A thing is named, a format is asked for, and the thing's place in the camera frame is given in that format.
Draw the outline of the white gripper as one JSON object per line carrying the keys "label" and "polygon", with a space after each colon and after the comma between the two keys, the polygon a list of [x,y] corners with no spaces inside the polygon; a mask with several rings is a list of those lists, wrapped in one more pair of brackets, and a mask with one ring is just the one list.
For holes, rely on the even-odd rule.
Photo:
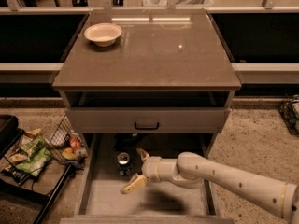
{"label": "white gripper", "polygon": [[142,148],[138,148],[136,151],[143,161],[143,165],[141,168],[143,175],[134,174],[129,183],[121,188],[121,194],[130,194],[138,189],[142,189],[147,185],[147,181],[149,183],[161,182],[158,168],[162,158],[150,157],[150,154]]}

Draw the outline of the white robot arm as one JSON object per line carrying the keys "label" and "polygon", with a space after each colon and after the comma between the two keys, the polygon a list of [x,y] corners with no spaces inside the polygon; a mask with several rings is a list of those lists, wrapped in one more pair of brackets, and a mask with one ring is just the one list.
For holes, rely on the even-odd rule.
{"label": "white robot arm", "polygon": [[174,159],[151,156],[142,148],[137,153],[142,160],[142,173],[133,175],[121,189],[122,194],[161,182],[196,189],[207,180],[288,224],[299,224],[298,186],[295,184],[219,164],[191,152],[183,152]]}

